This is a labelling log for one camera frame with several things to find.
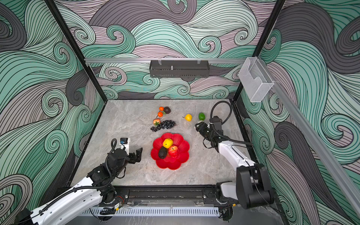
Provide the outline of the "dark avocado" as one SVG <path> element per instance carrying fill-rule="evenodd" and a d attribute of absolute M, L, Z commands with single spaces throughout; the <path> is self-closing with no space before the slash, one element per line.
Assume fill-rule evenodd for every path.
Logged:
<path fill-rule="evenodd" d="M 158 157 L 160 159 L 165 159 L 168 155 L 168 149 L 166 147 L 161 147 L 158 151 Z"/>

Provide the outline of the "large yellow lemon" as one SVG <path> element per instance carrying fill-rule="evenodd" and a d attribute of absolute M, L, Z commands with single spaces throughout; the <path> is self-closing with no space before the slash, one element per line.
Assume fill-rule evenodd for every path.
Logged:
<path fill-rule="evenodd" d="M 173 140 L 170 138 L 167 138 L 163 141 L 163 147 L 166 149 L 169 149 L 170 147 L 173 146 Z"/>

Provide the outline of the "red apple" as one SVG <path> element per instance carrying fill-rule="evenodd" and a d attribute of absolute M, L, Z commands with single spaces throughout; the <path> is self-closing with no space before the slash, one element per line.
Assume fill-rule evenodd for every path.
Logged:
<path fill-rule="evenodd" d="M 172 158 L 175 158 L 179 155 L 179 149 L 176 145 L 173 145 L 168 149 L 168 155 Z"/>

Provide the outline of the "red flower-shaped fruit bowl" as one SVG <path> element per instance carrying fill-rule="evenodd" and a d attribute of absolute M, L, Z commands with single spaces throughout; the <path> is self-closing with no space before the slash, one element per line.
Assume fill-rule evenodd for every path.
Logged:
<path fill-rule="evenodd" d="M 177 170 L 189 160 L 189 150 L 182 135 L 165 133 L 153 142 L 151 158 L 160 169 Z"/>

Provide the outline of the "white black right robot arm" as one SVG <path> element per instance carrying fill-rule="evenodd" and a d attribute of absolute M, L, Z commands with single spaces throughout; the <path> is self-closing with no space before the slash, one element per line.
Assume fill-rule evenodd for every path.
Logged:
<path fill-rule="evenodd" d="M 229 137 L 216 130 L 214 124 L 199 122 L 196 131 L 211 143 L 214 148 L 230 163 L 236 172 L 235 181 L 217 184 L 221 199 L 236 200 L 242 208 L 249 209 L 274 203 L 274 194 L 270 184 L 267 168 L 248 158 L 240 145 L 245 141 L 232 141 Z"/>

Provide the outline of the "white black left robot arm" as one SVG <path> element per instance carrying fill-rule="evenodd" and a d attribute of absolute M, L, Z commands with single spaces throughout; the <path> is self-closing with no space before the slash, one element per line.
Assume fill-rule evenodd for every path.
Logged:
<path fill-rule="evenodd" d="M 64 225 L 95 205 L 104 203 L 115 212 L 122 197 L 116 192 L 112 181 L 125 171 L 127 164 L 139 163 L 142 148 L 134 153 L 123 149 L 112 150 L 100 166 L 94 168 L 75 186 L 52 201 L 30 211 L 22 210 L 16 216 L 15 225 Z"/>

